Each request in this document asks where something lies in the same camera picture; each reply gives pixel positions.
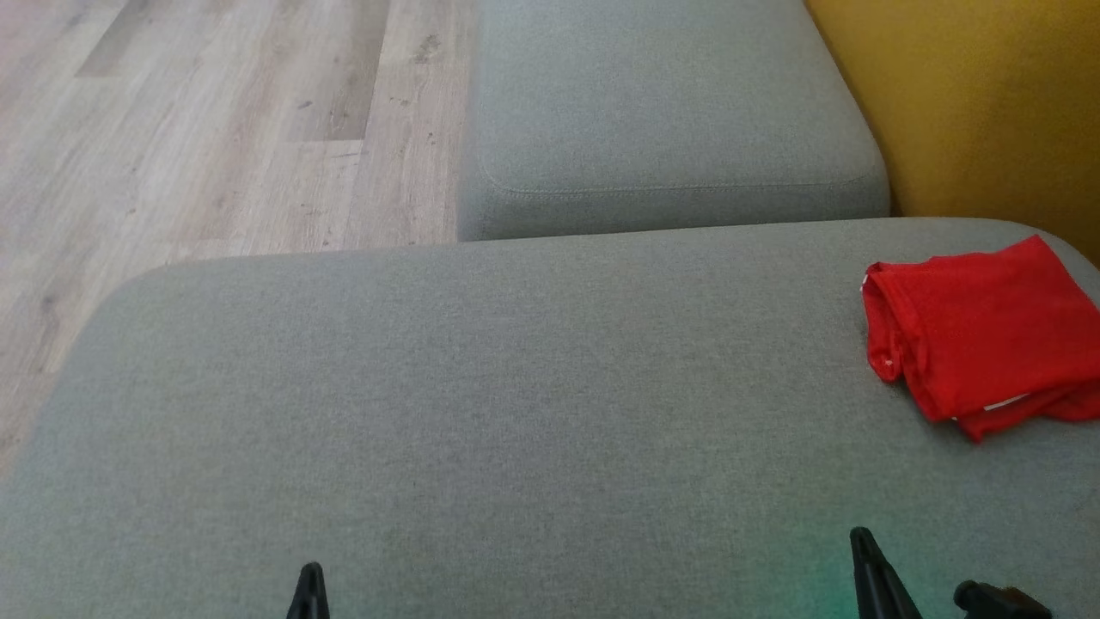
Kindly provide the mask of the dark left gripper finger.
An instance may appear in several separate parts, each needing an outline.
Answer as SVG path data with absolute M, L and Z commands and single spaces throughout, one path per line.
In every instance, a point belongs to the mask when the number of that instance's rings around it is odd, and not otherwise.
M 324 573 L 318 561 L 311 561 L 300 568 L 287 619 L 331 619 Z

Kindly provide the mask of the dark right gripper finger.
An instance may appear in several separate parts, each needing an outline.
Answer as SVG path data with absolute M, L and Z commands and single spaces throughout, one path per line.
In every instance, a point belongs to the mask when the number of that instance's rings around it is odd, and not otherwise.
M 858 619 L 923 619 L 871 531 L 850 530 Z

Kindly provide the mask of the red shorts with white lining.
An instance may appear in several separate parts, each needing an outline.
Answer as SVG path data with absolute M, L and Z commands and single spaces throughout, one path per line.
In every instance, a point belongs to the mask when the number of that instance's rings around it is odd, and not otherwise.
M 996 252 L 878 262 L 860 286 L 867 358 L 970 442 L 1026 420 L 1100 420 L 1100 307 L 1040 236 Z

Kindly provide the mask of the large grey seat cushion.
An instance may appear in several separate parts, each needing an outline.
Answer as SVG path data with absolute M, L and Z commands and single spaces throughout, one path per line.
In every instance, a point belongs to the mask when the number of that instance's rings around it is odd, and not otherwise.
M 856 616 L 868 526 L 924 616 L 959 581 L 1100 619 L 1100 423 L 974 445 L 865 356 L 876 261 L 959 218 L 204 261 L 87 322 L 0 480 L 0 619 Z

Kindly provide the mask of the large yellow sofa back cushion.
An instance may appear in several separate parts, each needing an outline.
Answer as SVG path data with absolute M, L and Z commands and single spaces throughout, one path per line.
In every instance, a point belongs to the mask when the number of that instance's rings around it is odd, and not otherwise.
M 1100 0 L 804 0 L 893 209 L 1060 236 L 1100 266 Z

